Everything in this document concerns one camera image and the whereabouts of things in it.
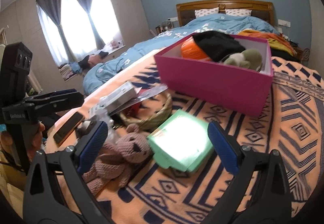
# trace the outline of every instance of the green box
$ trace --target green box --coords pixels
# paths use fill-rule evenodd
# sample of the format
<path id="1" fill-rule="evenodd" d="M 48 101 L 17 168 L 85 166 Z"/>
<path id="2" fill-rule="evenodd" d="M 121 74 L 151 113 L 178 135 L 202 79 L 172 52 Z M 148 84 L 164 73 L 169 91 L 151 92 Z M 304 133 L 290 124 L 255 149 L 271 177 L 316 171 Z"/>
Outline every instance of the green box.
<path id="1" fill-rule="evenodd" d="M 195 172 L 213 151 L 207 127 L 207 122 L 185 111 L 176 111 L 147 137 L 153 158 L 162 168 Z"/>

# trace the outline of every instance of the blue floral comforter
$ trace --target blue floral comforter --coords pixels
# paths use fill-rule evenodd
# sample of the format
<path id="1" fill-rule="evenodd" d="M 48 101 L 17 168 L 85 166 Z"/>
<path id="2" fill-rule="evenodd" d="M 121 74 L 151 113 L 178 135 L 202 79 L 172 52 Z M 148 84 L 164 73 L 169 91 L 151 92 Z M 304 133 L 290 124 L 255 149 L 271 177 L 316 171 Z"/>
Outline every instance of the blue floral comforter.
<path id="1" fill-rule="evenodd" d="M 244 29 L 279 34 L 269 23 L 256 17 L 237 17 L 225 14 L 213 14 L 200 17 L 183 27 L 163 32 L 153 39 L 138 43 L 116 59 L 110 60 L 105 64 L 97 64 L 84 77 L 84 92 L 86 95 L 90 95 L 115 76 L 121 68 L 126 68 L 152 50 L 167 47 L 193 32 L 199 33 L 215 30 L 226 34 L 237 34 Z"/>

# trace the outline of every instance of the headboard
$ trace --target headboard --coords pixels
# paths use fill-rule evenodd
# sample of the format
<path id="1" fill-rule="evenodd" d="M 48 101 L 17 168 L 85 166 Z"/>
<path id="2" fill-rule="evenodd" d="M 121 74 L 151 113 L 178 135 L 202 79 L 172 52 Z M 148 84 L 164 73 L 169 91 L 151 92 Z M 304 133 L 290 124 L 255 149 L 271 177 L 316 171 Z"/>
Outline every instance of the headboard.
<path id="1" fill-rule="evenodd" d="M 184 26 L 194 20 L 195 10 L 203 8 L 219 8 L 219 13 L 225 13 L 226 8 L 245 8 L 252 10 L 254 17 L 274 25 L 272 2 L 258 0 L 202 0 L 177 4 L 178 20 L 180 26 Z"/>

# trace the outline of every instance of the white patterned pillow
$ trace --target white patterned pillow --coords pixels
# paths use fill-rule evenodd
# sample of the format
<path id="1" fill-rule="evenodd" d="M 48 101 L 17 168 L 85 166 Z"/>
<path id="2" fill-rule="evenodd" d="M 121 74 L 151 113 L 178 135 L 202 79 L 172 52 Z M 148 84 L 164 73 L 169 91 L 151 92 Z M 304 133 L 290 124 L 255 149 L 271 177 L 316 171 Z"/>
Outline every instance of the white patterned pillow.
<path id="1" fill-rule="evenodd" d="M 252 10 L 250 9 L 225 9 L 226 15 L 246 17 L 251 16 Z"/>
<path id="2" fill-rule="evenodd" d="M 206 15 L 217 14 L 218 11 L 219 11 L 219 8 L 195 10 L 195 16 L 196 16 L 196 18 L 200 18 L 200 17 L 206 16 Z"/>

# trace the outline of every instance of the pink plush toy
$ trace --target pink plush toy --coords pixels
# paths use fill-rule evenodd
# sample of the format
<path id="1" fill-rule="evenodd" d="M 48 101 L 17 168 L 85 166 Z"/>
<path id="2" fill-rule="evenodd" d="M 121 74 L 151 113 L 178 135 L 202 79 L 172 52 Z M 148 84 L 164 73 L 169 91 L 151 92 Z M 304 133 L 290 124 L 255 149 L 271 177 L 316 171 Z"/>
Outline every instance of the pink plush toy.
<path id="1" fill-rule="evenodd" d="M 119 187 L 124 187 L 132 175 L 132 166 L 151 155 L 146 137 L 139 133 L 137 124 L 130 124 L 126 132 L 128 134 L 118 139 L 116 145 L 105 143 L 90 171 L 83 174 L 93 195 L 111 179 L 118 178 Z"/>

